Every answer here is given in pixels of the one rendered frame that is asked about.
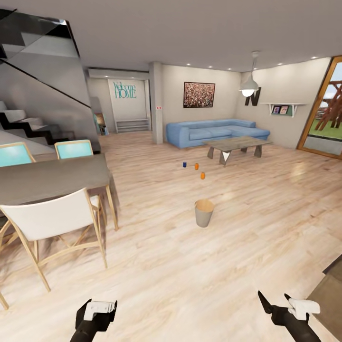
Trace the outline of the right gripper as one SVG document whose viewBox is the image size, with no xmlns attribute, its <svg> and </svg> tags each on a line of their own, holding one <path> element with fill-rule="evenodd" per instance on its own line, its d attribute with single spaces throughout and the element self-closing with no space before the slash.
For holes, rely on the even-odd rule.
<svg viewBox="0 0 342 342">
<path fill-rule="evenodd" d="M 297 320 L 296 317 L 288 311 L 288 308 L 271 305 L 259 290 L 258 296 L 265 313 L 272 314 L 271 320 L 274 325 L 285 326 L 296 342 L 301 342 L 305 336 L 316 335 L 308 325 L 310 317 L 308 313 L 306 313 L 306 321 Z M 287 300 L 290 299 L 288 294 L 285 294 L 285 297 Z"/>
</svg>

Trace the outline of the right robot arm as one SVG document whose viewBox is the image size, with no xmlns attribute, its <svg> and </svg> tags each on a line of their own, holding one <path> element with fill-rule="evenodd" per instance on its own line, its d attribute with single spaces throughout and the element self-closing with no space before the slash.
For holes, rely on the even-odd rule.
<svg viewBox="0 0 342 342">
<path fill-rule="evenodd" d="M 316 333 L 308 325 L 310 315 L 320 314 L 321 308 L 318 301 L 291 299 L 285 294 L 286 299 L 293 308 L 271 305 L 258 290 L 259 299 L 266 314 L 272 314 L 274 325 L 285 326 L 296 342 L 322 342 Z"/>
</svg>

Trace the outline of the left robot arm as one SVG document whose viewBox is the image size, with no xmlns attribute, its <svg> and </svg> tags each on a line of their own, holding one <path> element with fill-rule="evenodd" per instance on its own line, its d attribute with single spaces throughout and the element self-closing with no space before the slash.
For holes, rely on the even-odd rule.
<svg viewBox="0 0 342 342">
<path fill-rule="evenodd" d="M 109 323 L 114 321 L 117 301 L 86 302 L 76 313 L 75 334 L 70 342 L 92 342 L 97 332 L 106 332 Z"/>
</svg>

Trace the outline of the trash can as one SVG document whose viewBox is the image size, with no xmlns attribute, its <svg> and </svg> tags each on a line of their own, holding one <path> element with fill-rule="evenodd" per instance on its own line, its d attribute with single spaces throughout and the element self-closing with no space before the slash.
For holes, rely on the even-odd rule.
<svg viewBox="0 0 342 342">
<path fill-rule="evenodd" d="M 199 227 L 205 228 L 209 225 L 214 211 L 214 203 L 210 200 L 201 199 L 195 202 L 196 222 Z"/>
</svg>

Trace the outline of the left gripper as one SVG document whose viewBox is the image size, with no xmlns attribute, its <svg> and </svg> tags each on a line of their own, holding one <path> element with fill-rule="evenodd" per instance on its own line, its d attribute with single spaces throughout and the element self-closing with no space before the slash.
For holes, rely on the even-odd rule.
<svg viewBox="0 0 342 342">
<path fill-rule="evenodd" d="M 109 323 L 114 321 L 115 312 L 117 309 L 117 301 L 115 302 L 114 310 L 109 313 L 97 313 L 92 321 L 84 320 L 87 304 L 88 302 L 86 302 L 81 308 L 77 310 L 75 334 L 85 333 L 88 335 L 90 342 L 92 342 L 97 332 L 106 332 Z"/>
</svg>

